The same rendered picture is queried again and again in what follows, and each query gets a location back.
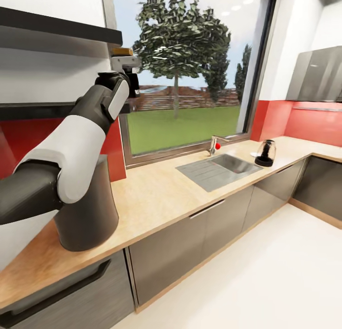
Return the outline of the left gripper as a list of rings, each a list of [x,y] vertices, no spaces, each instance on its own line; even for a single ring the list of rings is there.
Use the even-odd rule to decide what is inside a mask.
[[[139,90],[139,80],[136,73],[130,74],[119,74],[122,78],[124,78],[129,86],[129,90]]]

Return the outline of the bottle of coffee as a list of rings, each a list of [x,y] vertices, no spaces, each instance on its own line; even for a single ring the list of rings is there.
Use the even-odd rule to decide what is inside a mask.
[[[133,51],[130,48],[114,48],[112,57],[126,57],[133,56]],[[125,74],[136,73],[137,68],[124,68]],[[130,90],[128,99],[135,99],[141,97],[139,90]]]

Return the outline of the electric kettle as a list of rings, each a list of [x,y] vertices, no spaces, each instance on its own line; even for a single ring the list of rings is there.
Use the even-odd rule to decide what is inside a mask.
[[[262,167],[271,167],[276,155],[276,143],[273,140],[264,140],[260,145],[255,164]]]

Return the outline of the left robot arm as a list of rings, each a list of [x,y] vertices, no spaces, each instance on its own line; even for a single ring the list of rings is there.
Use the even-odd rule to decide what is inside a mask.
[[[92,180],[105,137],[125,105],[139,90],[141,67],[133,56],[112,57],[113,70],[97,73],[95,85],[61,124],[0,179],[0,272],[13,261],[68,203],[78,202]]]

